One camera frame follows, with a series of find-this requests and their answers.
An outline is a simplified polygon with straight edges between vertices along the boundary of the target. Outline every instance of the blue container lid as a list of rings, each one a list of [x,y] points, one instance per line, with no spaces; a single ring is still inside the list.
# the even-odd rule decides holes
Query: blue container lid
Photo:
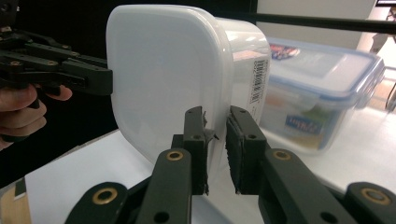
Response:
[[[270,86],[316,95],[322,104],[363,108],[383,78],[378,56],[331,46],[268,38]]]

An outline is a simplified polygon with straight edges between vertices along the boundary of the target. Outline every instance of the barcode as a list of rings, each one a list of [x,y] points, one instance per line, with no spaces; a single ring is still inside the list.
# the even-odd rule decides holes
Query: barcode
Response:
[[[267,70],[268,61],[261,60],[254,62],[254,70],[253,70],[253,82],[252,82],[252,90],[250,103],[255,103],[262,98],[262,88],[265,86],[265,74],[264,72]]]

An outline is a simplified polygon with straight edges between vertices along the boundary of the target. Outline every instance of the clear plastic container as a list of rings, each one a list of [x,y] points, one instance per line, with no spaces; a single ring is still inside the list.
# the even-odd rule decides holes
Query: clear plastic container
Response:
[[[323,151],[346,115],[367,105],[383,61],[352,49],[268,39],[273,61],[260,125],[272,147]]]
[[[232,98],[261,117],[271,54],[251,23],[216,19],[196,7],[121,6],[109,17],[106,48],[116,122],[153,163],[170,148],[173,135],[183,133],[184,113],[202,106],[206,128],[219,137],[208,147],[211,181],[224,151]],[[251,95],[254,102],[248,101]]]

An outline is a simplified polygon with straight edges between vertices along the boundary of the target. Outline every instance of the white table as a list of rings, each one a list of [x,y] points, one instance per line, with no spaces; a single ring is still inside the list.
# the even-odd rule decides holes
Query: white table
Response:
[[[352,182],[367,181],[396,192],[395,134],[395,114],[366,108],[354,113],[326,153],[299,156],[335,189],[345,191]],[[222,163],[209,196],[193,196],[192,222],[262,223],[257,196],[234,195],[226,161]],[[25,177],[33,223],[64,223],[92,186],[113,181],[130,188],[152,168],[120,132],[114,132]]]

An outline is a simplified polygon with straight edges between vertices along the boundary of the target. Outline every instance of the human hand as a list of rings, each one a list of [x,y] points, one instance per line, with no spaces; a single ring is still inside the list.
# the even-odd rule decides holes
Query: human hand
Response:
[[[61,86],[59,96],[49,95],[49,97],[65,101],[72,96],[72,92]],[[37,92],[33,85],[23,90],[11,88],[0,89],[0,134],[10,136],[26,136],[35,133],[47,121],[43,117],[47,112],[46,106],[39,101],[40,107],[33,109],[27,107],[37,97]],[[12,143],[6,142],[0,137],[0,150],[9,147]]]

